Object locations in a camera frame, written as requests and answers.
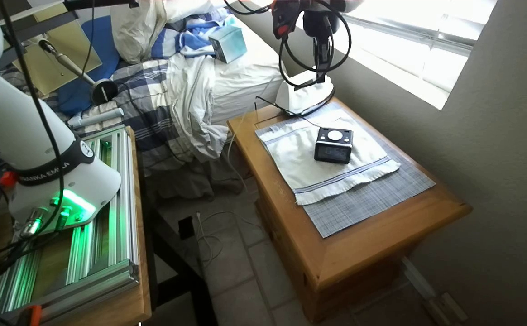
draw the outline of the white wall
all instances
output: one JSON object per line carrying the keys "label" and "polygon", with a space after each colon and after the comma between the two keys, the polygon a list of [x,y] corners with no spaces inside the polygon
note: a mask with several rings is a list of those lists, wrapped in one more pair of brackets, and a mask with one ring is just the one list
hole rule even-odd
{"label": "white wall", "polygon": [[[273,44],[269,15],[244,22]],[[340,100],[474,208],[410,261],[470,324],[527,324],[527,2],[497,2],[443,111],[354,62],[331,76]]]}

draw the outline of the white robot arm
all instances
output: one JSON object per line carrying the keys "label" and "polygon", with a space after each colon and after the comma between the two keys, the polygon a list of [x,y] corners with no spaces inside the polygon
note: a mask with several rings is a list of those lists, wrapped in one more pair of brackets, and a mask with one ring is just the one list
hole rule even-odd
{"label": "white robot arm", "polygon": [[[362,0],[273,0],[269,6],[273,15],[273,34],[280,40],[278,56],[282,49],[304,71],[287,78],[282,65],[278,65],[282,83],[278,87],[275,103],[285,114],[304,116],[325,105],[334,94],[334,87],[327,76],[329,71],[343,63],[351,51],[351,33],[340,13],[352,11]],[[313,65],[305,65],[295,58],[287,47],[287,36],[295,31],[296,20],[302,13],[302,29],[313,38]],[[345,25],[347,53],[333,63],[333,42],[338,22]]]}
{"label": "white robot arm", "polygon": [[113,197],[121,178],[94,158],[90,149],[74,138],[45,102],[39,102],[39,105],[59,149],[59,158],[52,150],[32,98],[0,76],[0,158],[17,176],[8,210],[16,225],[36,223],[37,214],[52,212],[52,197],[59,196],[57,178],[63,176],[65,199],[61,214],[57,214],[50,228],[83,225]]}

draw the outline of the pillow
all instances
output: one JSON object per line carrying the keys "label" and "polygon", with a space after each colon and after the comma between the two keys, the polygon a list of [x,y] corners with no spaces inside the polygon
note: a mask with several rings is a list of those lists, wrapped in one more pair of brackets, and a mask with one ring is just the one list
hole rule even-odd
{"label": "pillow", "polygon": [[[81,25],[84,36],[92,42],[92,49],[101,62],[99,67],[88,73],[92,80],[110,78],[119,63],[119,54],[113,47],[110,16],[88,20]],[[57,89],[59,111],[66,116],[74,116],[90,109],[92,85],[83,78],[75,78]]]}
{"label": "pillow", "polygon": [[209,0],[166,0],[166,24],[179,22],[190,15],[208,13]]}
{"label": "pillow", "polygon": [[112,34],[119,56],[128,63],[142,62],[157,31],[166,25],[166,0],[142,0],[139,7],[112,6]]}

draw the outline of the green light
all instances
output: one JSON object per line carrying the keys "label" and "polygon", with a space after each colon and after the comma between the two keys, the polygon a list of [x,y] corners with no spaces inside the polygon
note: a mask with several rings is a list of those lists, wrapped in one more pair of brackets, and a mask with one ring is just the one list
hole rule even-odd
{"label": "green light", "polygon": [[101,140],[99,141],[99,159],[106,165],[112,161],[112,141]]}
{"label": "green light", "polygon": [[72,223],[83,223],[90,219],[95,212],[94,205],[90,205],[72,190],[63,190],[63,199],[63,210]]}
{"label": "green light", "polygon": [[32,223],[30,223],[30,228],[28,228],[28,234],[36,234],[41,226],[43,219],[41,217],[36,217]]}
{"label": "green light", "polygon": [[57,221],[57,230],[63,228],[72,228],[77,225],[86,223],[92,219],[95,212],[95,207],[88,201],[84,201],[81,196],[77,196],[72,190],[63,190],[63,207],[59,208],[59,221]]}

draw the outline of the small black box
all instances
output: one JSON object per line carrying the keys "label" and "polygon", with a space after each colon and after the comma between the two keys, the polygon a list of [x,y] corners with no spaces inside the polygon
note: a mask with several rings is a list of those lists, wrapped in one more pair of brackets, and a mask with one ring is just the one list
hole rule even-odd
{"label": "small black box", "polygon": [[352,132],[347,129],[318,129],[314,159],[347,165],[351,159]]}

